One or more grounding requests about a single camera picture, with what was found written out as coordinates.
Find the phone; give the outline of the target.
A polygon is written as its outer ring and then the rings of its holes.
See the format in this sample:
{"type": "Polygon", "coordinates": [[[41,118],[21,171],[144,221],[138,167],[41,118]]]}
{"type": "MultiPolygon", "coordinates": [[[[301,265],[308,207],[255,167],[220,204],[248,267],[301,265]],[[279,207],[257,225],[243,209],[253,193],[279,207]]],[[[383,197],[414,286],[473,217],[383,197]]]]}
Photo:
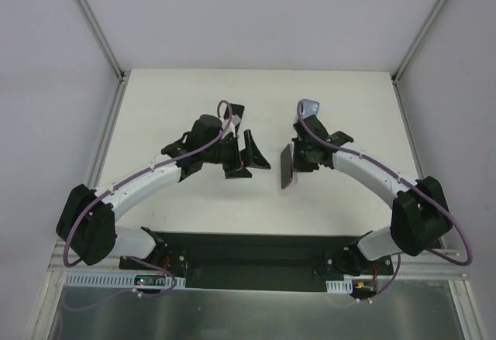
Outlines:
{"type": "Polygon", "coordinates": [[[294,169],[293,144],[288,143],[280,154],[280,185],[281,190],[286,190],[297,182],[297,174],[294,169]]]}
{"type": "Polygon", "coordinates": [[[232,117],[234,115],[238,115],[241,119],[243,119],[243,113],[245,111],[244,105],[238,105],[238,104],[231,103],[230,107],[231,107],[231,111],[232,111],[232,117]]]}

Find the lilac silicone phone case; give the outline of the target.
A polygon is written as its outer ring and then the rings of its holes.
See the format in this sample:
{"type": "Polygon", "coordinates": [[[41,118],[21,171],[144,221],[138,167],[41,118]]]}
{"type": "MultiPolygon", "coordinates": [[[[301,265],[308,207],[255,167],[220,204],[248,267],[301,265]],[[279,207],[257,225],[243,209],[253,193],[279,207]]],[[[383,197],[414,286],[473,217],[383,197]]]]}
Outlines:
{"type": "Polygon", "coordinates": [[[297,118],[307,118],[311,115],[317,116],[319,113],[320,103],[311,99],[302,99],[297,103],[297,118]]]}

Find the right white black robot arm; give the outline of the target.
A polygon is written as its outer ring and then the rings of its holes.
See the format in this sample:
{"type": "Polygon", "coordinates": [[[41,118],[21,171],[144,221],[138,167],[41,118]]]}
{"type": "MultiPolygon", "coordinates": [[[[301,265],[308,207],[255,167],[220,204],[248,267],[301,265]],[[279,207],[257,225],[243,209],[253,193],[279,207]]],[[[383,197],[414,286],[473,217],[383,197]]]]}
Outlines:
{"type": "Polygon", "coordinates": [[[446,217],[446,199],[433,177],[401,177],[368,160],[367,153],[342,131],[330,134],[315,115],[293,125],[292,171],[310,173],[320,167],[352,177],[375,193],[391,209],[389,225],[368,232],[342,248],[331,259],[345,274],[358,276],[377,260],[393,254],[417,256],[453,228],[446,217]]]}

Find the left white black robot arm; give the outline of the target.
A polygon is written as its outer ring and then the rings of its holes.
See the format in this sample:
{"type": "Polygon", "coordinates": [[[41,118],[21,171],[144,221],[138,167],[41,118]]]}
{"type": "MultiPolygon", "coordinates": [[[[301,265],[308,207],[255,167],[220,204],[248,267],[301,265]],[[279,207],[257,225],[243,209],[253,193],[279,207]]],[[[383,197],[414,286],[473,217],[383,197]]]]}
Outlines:
{"type": "Polygon", "coordinates": [[[147,227],[117,226],[117,221],[134,206],[156,192],[187,179],[204,164],[220,165],[227,179],[250,178],[250,169],[270,169],[249,129],[243,133],[245,147],[239,148],[241,115],[223,118],[201,115],[190,131],[165,146],[136,173],[115,183],[89,188],[80,184],[69,193],[56,226],[66,243],[64,265],[71,267],[68,252],[88,266],[109,255],[135,258],[146,269],[164,268],[166,243],[147,227]]]}

